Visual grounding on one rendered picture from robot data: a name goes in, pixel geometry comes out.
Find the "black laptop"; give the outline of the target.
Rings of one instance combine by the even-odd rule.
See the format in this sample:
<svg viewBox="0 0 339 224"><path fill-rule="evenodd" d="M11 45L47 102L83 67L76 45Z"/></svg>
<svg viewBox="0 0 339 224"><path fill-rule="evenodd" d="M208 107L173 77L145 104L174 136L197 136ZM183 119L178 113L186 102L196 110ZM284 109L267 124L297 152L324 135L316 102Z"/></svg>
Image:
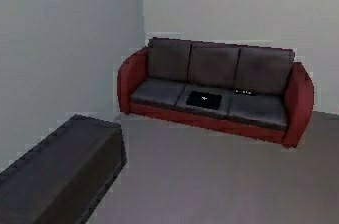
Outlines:
<svg viewBox="0 0 339 224"><path fill-rule="evenodd" d="M186 100L186 104L190 106L217 110L221 105L221 100L221 95L192 91Z"/></svg>

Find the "black remote control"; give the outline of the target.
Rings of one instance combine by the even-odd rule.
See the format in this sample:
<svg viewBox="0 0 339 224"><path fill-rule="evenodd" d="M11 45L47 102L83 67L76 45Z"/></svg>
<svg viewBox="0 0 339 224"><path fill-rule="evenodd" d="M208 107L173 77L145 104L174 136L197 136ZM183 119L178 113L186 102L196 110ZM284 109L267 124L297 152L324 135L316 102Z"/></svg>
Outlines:
<svg viewBox="0 0 339 224"><path fill-rule="evenodd" d="M255 96L256 93L249 90L242 90L242 89L235 89L236 94L248 95L248 96Z"/></svg>

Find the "red sofa with grey cushions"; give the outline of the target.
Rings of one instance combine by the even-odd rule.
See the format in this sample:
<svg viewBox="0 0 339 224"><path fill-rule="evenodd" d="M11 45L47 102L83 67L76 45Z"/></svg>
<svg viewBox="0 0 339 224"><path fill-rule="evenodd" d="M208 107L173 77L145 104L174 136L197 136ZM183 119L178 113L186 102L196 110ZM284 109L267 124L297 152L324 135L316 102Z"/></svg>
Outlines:
<svg viewBox="0 0 339 224"><path fill-rule="evenodd" d="M187 105L192 91L221 95L220 107ZM312 115L314 85L291 49L154 37L120 66L117 96L125 114L294 148Z"/></svg>

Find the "dark brown cabinet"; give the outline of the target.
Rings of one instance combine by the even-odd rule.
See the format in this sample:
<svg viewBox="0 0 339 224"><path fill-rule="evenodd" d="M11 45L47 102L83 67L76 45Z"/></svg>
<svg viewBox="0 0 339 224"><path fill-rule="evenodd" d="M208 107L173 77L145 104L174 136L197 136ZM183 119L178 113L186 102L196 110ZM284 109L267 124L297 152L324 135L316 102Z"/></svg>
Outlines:
<svg viewBox="0 0 339 224"><path fill-rule="evenodd" d="M0 224L85 224L126 163L119 124L75 115L0 172Z"/></svg>

